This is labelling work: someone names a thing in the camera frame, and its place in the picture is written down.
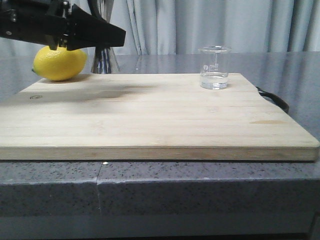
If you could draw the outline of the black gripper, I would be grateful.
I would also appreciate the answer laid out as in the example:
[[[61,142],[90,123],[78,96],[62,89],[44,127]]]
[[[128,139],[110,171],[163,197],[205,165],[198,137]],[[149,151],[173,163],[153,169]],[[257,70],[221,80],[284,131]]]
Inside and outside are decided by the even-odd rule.
[[[97,4],[87,13],[67,0],[2,0],[2,38],[73,51],[88,47],[122,47],[126,31],[102,18]]]

